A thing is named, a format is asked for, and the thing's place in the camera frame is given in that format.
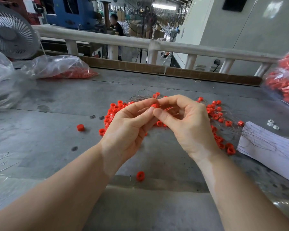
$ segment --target fluorescent light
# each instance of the fluorescent light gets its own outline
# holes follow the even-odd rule
[[[162,4],[152,4],[153,7],[155,8],[159,8],[159,9],[169,9],[169,10],[176,10],[176,6],[172,6],[172,5],[162,5]]]

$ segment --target person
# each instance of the person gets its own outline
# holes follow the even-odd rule
[[[161,108],[151,107],[155,103]],[[181,95],[120,110],[98,144],[0,211],[0,231],[81,230],[109,180],[157,120],[201,169],[225,231],[289,231],[287,217],[217,147],[205,105]]]
[[[115,29],[116,32],[119,33],[119,36],[124,36],[124,31],[121,25],[118,23],[118,16],[116,14],[111,14],[110,15],[110,27]]]

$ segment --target gray desk fan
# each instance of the gray desk fan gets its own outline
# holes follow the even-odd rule
[[[39,47],[39,39],[28,21],[0,5],[0,52],[9,58],[26,59]]]

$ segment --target plastic bag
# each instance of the plastic bag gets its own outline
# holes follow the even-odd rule
[[[15,70],[12,62],[0,53],[0,110],[11,108],[36,82],[20,70]]]
[[[77,56],[42,55],[26,63],[21,71],[38,78],[90,78],[98,75]]]
[[[276,99],[289,106],[289,53],[278,62],[278,67],[265,75],[263,87]]]

